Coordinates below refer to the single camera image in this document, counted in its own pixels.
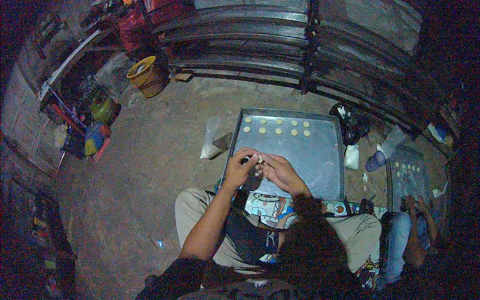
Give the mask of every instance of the person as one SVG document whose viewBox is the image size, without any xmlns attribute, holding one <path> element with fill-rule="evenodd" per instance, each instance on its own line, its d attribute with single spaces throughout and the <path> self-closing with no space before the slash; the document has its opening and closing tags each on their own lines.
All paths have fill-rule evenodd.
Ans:
<svg viewBox="0 0 480 300">
<path fill-rule="evenodd" d="M 431 245 L 437 237 L 435 221 L 421 196 L 415 207 L 415 199 L 407 196 L 405 210 L 391 217 L 387 223 L 388 249 L 384 253 L 384 263 L 377 278 L 376 290 L 381 291 L 385 285 L 397 282 L 405 263 L 413 269 L 422 266 Z"/>
<path fill-rule="evenodd" d="M 258 164 L 259 156 L 264 162 Z M 259 266 L 244 260 L 236 245 L 242 241 L 225 235 L 228 233 L 228 220 L 231 212 L 232 197 L 236 190 L 248 178 L 251 170 L 262 174 L 279 188 L 288 192 L 299 215 L 299 221 L 293 224 L 286 235 L 278 235 L 270 240 L 279 257 L 279 263 L 260 269 Z M 256 149 L 242 148 L 227 163 L 225 180 L 213 196 L 199 189 L 187 189 L 177 197 L 175 218 L 181 244 L 178 258 L 167 270 L 156 277 L 138 294 L 137 299 L 176 299 L 189 294 L 185 299 L 236 299 L 237 295 L 260 293 L 252 290 L 252 273 L 268 276 L 269 286 L 262 293 L 269 297 L 284 292 L 283 298 L 291 299 L 292 293 L 306 299 L 362 298 L 361 284 L 352 271 L 364 264 L 373 245 L 378 241 L 380 229 L 378 220 L 370 217 L 357 218 L 354 222 L 342 222 L 345 218 L 327 221 L 319 205 L 305 182 L 298 176 L 291 164 L 281 156 L 260 153 Z M 364 229 L 363 234 L 357 228 Z M 243 242 L 251 241 L 251 232 L 243 237 Z M 261 228 L 260 236 L 270 233 Z M 253 270 L 250 281 L 233 283 L 221 289 L 198 291 L 204 282 L 205 270 L 209 261 L 234 268 L 235 271 Z"/>
</svg>

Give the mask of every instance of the blue jeans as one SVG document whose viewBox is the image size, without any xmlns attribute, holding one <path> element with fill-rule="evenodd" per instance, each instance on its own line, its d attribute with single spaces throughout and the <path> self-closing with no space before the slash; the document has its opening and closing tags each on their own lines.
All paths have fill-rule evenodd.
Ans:
<svg viewBox="0 0 480 300">
<path fill-rule="evenodd" d="M 412 220 L 405 212 L 397 213 L 390 220 L 388 234 L 388 253 L 386 264 L 382 266 L 377 278 L 376 290 L 382 290 L 387 283 L 395 283 L 400 279 L 405 264 L 402 255 L 407 246 L 408 236 L 412 228 Z M 417 214 L 417 231 L 420 244 L 424 250 L 430 247 L 430 238 L 427 233 L 427 221 Z"/>
</svg>

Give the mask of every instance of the metal baking tray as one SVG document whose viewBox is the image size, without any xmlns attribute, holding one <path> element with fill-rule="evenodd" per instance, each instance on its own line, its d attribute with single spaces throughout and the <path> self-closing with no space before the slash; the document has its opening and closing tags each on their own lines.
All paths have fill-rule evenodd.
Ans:
<svg viewBox="0 0 480 300">
<path fill-rule="evenodd" d="M 252 122 L 245 122 L 246 117 L 251 117 Z M 262 118 L 267 119 L 267 124 L 260 124 Z M 283 120 L 283 124 L 276 123 L 278 118 Z M 291 124 L 292 120 L 296 120 L 298 125 L 294 127 Z M 309 128 L 303 127 L 304 121 L 310 123 Z M 243 131 L 245 126 L 251 127 L 249 133 Z M 265 127 L 267 133 L 259 133 L 260 127 Z M 276 128 L 281 128 L 283 133 L 276 134 Z M 292 129 L 297 129 L 297 136 L 291 135 Z M 303 135 L 305 129 L 311 132 L 309 137 Z M 345 195 L 343 145 L 337 117 L 293 110 L 242 108 L 227 163 L 228 159 L 242 147 L 251 147 L 260 152 L 285 157 L 305 181 L 315 198 L 335 200 Z M 225 178 L 226 167 L 227 164 L 225 164 L 222 181 Z M 253 192 L 290 197 L 288 193 L 267 179 L 263 179 Z"/>
</svg>

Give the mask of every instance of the beige pants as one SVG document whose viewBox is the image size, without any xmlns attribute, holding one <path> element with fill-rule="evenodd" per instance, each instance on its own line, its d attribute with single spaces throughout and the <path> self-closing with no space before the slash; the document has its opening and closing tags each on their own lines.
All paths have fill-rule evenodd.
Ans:
<svg viewBox="0 0 480 300">
<path fill-rule="evenodd" d="M 200 189 L 186 189 L 178 195 L 175 202 L 175 222 L 177 224 L 180 247 L 183 247 L 190 230 L 198 222 L 212 199 L 212 195 Z M 351 272 L 355 273 L 365 263 L 372 253 L 374 245 L 379 240 L 382 230 L 380 222 L 371 215 L 358 215 L 350 218 L 326 218 L 326 220 L 332 225 L 345 245 L 348 267 Z M 256 267 L 255 265 L 244 263 L 235 247 L 227 238 L 223 240 L 213 260 L 222 266 L 235 267 L 239 273 L 244 273 L 242 272 L 243 269 Z"/>
</svg>

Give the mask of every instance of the yellow bucket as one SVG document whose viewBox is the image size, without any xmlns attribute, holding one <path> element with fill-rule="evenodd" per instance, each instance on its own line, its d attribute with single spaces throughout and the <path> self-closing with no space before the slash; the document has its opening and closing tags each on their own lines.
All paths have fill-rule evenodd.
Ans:
<svg viewBox="0 0 480 300">
<path fill-rule="evenodd" d="M 155 59 L 155 56 L 149 56 L 136 63 L 127 73 L 130 83 L 138 88 L 145 98 L 160 93 L 163 87 L 163 77 L 160 68 L 154 64 Z"/>
</svg>

